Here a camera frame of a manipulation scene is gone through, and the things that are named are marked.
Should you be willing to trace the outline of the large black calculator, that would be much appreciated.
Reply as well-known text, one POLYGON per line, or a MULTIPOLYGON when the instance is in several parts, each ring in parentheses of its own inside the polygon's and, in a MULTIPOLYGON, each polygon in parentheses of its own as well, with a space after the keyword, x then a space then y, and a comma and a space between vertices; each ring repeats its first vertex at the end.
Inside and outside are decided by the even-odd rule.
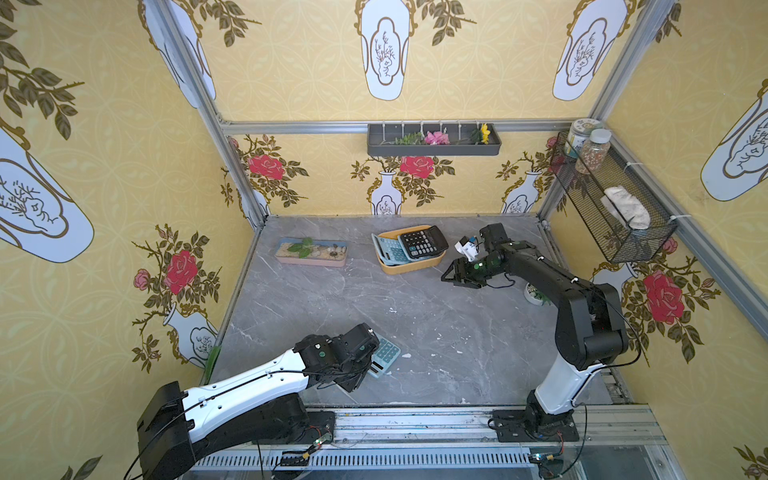
POLYGON ((448 249, 448 242, 437 226, 418 227, 415 231, 399 234, 397 240, 410 261, 433 258, 448 249))

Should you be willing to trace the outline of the light blue calculator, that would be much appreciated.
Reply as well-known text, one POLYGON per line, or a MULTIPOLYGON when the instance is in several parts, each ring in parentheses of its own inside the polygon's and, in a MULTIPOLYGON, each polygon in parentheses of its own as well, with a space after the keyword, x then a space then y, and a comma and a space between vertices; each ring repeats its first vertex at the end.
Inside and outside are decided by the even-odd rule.
POLYGON ((377 336, 379 346, 371 357, 371 365, 368 374, 374 378, 384 376, 393 363, 400 357, 402 350, 390 340, 377 336))
POLYGON ((371 235, 379 260, 386 266, 400 266, 411 262, 397 239, 371 235))

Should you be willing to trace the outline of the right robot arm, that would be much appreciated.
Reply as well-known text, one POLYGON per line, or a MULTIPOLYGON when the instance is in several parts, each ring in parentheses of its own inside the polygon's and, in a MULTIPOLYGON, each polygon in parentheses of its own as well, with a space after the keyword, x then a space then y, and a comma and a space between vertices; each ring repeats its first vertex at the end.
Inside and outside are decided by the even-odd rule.
POLYGON ((556 359, 545 379, 528 396, 525 414, 533 425, 565 421, 585 387, 629 348, 617 290, 571 274, 525 241, 488 241, 485 256, 463 237, 455 249, 461 257, 441 276, 444 282, 479 289, 496 275, 519 277, 557 308, 556 359))

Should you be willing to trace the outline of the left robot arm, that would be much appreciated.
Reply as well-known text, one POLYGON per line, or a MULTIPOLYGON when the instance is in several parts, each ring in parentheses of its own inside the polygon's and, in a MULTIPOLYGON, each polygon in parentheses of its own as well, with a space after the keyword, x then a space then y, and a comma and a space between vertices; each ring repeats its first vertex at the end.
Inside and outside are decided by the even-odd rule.
POLYGON ((176 479, 208 455, 247 442, 301 438, 310 417, 301 392, 335 384, 352 392, 380 341, 365 323, 336 337, 308 335, 272 360, 216 383, 160 387, 137 422, 143 479, 176 479))

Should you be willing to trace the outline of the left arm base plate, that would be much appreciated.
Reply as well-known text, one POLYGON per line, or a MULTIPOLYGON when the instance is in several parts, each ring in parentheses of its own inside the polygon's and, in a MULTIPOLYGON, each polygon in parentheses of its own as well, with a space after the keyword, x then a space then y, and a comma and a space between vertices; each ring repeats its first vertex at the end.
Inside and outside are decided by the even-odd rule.
POLYGON ((330 410, 310 411, 297 427, 292 443, 310 445, 326 433, 334 435, 336 414, 330 410))

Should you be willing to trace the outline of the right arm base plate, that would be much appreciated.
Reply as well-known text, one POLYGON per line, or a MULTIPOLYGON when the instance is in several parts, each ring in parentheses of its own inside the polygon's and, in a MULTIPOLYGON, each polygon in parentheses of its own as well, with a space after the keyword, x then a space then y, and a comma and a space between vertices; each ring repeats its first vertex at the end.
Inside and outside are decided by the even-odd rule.
POLYGON ((502 443, 575 442, 580 439, 572 413, 550 415, 523 410, 494 410, 487 425, 502 443))

